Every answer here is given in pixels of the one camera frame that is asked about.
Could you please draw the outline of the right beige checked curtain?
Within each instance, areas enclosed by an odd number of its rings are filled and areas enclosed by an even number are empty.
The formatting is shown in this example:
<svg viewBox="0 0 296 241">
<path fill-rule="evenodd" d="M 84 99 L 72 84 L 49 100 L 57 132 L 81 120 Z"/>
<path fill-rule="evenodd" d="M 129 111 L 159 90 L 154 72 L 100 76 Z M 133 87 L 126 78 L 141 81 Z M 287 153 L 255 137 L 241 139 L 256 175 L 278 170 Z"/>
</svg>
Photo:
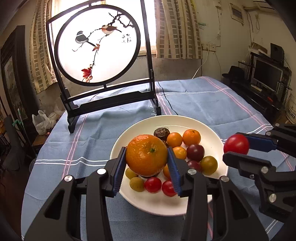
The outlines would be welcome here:
<svg viewBox="0 0 296 241">
<path fill-rule="evenodd" d="M 195 6 L 191 0 L 154 1 L 157 58 L 202 59 Z"/>
</svg>

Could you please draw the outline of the red cherry tomato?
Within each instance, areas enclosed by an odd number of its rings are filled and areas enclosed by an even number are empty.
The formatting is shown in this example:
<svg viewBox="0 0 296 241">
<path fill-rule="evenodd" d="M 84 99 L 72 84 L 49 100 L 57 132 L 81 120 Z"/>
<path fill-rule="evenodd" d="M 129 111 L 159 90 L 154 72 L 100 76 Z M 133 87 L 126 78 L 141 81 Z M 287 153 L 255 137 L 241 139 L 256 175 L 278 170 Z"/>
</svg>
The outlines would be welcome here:
<svg viewBox="0 0 296 241">
<path fill-rule="evenodd" d="M 173 184 L 171 181 L 167 180 L 162 184 L 162 191 L 168 197 L 173 197 L 177 193 L 174 190 Z"/>
<path fill-rule="evenodd" d="M 162 188 L 162 181 L 157 177 L 151 177 L 145 181 L 144 187 L 149 193 L 157 193 Z"/>
<path fill-rule="evenodd" d="M 224 144 L 224 153 L 235 152 L 238 154 L 248 154 L 249 142 L 242 134 L 234 134 L 230 136 Z"/>
</svg>

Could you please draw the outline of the dark framed painting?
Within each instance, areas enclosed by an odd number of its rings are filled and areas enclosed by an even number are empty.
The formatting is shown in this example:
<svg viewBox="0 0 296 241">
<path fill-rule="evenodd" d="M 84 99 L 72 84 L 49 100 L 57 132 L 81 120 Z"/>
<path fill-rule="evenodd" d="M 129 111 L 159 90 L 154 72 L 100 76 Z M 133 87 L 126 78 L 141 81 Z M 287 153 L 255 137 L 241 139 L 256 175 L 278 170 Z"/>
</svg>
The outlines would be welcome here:
<svg viewBox="0 0 296 241">
<path fill-rule="evenodd" d="M 17 26 L 1 48 L 1 75 L 11 114 L 31 121 L 38 104 L 29 78 L 24 25 Z"/>
</svg>

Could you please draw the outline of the yellow-green small pear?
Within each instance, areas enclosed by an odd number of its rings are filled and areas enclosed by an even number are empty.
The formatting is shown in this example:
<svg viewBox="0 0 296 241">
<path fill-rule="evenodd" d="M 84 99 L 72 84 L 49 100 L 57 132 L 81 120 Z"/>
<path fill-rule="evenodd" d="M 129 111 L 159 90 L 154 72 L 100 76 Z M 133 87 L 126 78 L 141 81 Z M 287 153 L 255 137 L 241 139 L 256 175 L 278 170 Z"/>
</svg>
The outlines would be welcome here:
<svg viewBox="0 0 296 241">
<path fill-rule="evenodd" d="M 145 190 L 144 188 L 144 180 L 139 177 L 133 177 L 129 181 L 129 186 L 132 190 L 136 192 L 143 192 Z"/>
</svg>

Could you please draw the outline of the large dark red plum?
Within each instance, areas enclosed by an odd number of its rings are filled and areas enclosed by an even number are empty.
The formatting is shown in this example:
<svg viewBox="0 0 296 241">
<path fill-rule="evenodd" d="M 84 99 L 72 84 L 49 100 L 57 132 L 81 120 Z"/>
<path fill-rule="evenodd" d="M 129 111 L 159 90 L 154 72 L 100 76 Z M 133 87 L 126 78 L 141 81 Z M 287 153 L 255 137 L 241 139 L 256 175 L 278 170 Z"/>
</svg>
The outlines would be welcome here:
<svg viewBox="0 0 296 241">
<path fill-rule="evenodd" d="M 195 169 L 195 170 L 197 170 L 197 171 L 199 171 L 201 173 L 203 171 L 201 164 L 199 162 L 197 162 L 197 161 L 188 161 L 187 165 L 189 166 L 189 168 Z"/>
</svg>

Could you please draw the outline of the yellow orange lemon fruit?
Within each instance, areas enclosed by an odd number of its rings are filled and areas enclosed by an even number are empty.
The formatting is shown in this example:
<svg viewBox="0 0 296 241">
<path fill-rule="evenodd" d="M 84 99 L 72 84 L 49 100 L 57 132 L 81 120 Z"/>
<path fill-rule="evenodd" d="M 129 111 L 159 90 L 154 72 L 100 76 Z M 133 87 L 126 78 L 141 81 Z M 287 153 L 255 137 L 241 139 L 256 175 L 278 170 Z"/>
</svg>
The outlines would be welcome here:
<svg viewBox="0 0 296 241">
<path fill-rule="evenodd" d="M 183 147 L 174 147 L 173 152 L 178 159 L 185 160 L 187 157 L 187 151 Z"/>
</svg>

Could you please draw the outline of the large orange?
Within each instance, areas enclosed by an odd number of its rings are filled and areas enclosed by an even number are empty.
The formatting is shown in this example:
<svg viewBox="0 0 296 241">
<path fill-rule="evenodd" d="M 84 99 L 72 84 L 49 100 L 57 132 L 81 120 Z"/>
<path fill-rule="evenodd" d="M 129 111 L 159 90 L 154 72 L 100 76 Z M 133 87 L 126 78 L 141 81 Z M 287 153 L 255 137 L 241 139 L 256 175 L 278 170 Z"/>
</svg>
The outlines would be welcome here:
<svg viewBox="0 0 296 241">
<path fill-rule="evenodd" d="M 168 161 L 164 142 L 148 134 L 134 137 L 126 147 L 126 163 L 136 174 L 151 177 L 163 170 Z"/>
</svg>

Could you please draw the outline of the beige checked curtain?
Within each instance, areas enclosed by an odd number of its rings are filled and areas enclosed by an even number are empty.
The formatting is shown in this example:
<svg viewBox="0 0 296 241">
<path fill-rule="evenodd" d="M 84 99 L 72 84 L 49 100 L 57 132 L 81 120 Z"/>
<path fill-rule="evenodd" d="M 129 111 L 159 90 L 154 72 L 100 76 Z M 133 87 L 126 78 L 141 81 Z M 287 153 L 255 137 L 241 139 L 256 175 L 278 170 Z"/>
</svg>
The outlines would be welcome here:
<svg viewBox="0 0 296 241">
<path fill-rule="evenodd" d="M 154 1 L 157 58 L 202 59 L 195 6 L 191 0 Z"/>
<path fill-rule="evenodd" d="M 36 94 L 57 82 L 50 60 L 46 22 L 51 18 L 52 1 L 36 1 L 30 30 L 29 56 L 31 82 Z"/>
</svg>

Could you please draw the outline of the small yellow kumquat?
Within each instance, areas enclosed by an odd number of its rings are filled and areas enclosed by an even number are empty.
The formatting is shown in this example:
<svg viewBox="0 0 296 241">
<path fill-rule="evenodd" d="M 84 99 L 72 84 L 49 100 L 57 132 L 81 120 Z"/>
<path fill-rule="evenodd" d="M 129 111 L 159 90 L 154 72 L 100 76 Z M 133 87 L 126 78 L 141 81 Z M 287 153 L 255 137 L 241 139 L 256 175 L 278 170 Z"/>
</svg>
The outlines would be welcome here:
<svg viewBox="0 0 296 241">
<path fill-rule="evenodd" d="M 125 175 L 128 179 L 132 179 L 135 177 L 138 177 L 138 174 L 136 174 L 135 172 L 133 172 L 130 168 L 127 168 L 125 171 Z"/>
</svg>

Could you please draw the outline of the white bucket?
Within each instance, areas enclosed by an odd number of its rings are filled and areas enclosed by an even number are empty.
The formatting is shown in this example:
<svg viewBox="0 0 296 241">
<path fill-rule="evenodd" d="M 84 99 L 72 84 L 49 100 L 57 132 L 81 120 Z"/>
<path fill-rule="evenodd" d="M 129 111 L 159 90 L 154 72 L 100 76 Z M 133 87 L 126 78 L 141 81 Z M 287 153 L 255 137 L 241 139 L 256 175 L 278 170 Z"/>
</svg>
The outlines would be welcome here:
<svg viewBox="0 0 296 241">
<path fill-rule="evenodd" d="M 286 117 L 290 123 L 296 124 L 296 102 L 295 97 L 291 94 L 287 101 Z"/>
</svg>

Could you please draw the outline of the wall air conditioner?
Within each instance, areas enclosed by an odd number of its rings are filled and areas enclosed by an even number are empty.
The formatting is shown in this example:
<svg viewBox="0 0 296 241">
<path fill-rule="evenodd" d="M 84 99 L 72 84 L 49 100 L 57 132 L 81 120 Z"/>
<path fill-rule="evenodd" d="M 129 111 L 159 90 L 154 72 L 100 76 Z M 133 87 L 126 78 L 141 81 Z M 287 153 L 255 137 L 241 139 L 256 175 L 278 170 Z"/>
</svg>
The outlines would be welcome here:
<svg viewBox="0 0 296 241">
<path fill-rule="evenodd" d="M 253 2 L 261 11 L 276 13 L 276 10 L 264 0 L 253 0 Z"/>
</svg>

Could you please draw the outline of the small mandarin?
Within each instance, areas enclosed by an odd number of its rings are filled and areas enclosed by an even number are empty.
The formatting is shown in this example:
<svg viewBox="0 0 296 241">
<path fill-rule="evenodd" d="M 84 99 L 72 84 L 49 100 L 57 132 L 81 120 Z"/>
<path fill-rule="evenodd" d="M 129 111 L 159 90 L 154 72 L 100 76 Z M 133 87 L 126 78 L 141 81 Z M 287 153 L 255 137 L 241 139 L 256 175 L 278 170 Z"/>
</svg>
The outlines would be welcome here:
<svg viewBox="0 0 296 241">
<path fill-rule="evenodd" d="M 197 130 L 188 129 L 183 133 L 182 139 L 187 146 L 198 145 L 201 142 L 201 135 Z"/>
</svg>

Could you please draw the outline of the yellow orange round fruit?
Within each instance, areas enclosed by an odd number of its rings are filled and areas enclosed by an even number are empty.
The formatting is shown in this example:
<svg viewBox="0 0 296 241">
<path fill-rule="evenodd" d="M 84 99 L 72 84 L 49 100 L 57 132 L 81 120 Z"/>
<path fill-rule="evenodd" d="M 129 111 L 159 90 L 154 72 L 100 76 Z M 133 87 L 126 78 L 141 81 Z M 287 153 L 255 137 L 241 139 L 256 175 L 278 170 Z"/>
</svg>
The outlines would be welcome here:
<svg viewBox="0 0 296 241">
<path fill-rule="evenodd" d="M 211 175 L 216 172 L 218 168 L 217 160 L 212 156 L 205 156 L 201 161 L 200 165 L 202 167 L 202 173 L 204 175 Z"/>
</svg>

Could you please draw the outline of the dark brown round fruit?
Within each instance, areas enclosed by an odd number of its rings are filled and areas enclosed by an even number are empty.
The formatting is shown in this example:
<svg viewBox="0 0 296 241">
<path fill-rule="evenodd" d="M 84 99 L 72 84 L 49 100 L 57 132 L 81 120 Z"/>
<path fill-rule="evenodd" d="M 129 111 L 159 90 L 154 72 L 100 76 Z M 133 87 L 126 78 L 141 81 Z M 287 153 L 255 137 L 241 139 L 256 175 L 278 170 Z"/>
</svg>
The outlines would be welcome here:
<svg viewBox="0 0 296 241">
<path fill-rule="evenodd" d="M 169 134 L 169 129 L 165 127 L 157 128 L 156 130 L 154 130 L 154 136 L 163 141 L 167 141 Z"/>
</svg>

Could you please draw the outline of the small dark red plum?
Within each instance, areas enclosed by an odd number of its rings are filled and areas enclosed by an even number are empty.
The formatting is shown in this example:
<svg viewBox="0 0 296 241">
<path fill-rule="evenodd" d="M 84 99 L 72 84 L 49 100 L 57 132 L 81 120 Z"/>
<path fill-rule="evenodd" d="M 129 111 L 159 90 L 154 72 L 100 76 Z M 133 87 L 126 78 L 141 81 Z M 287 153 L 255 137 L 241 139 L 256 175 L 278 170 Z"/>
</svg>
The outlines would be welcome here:
<svg viewBox="0 0 296 241">
<path fill-rule="evenodd" d="M 187 148 L 187 158 L 190 161 L 200 162 L 205 154 L 205 149 L 202 145 L 191 144 Z"/>
</svg>

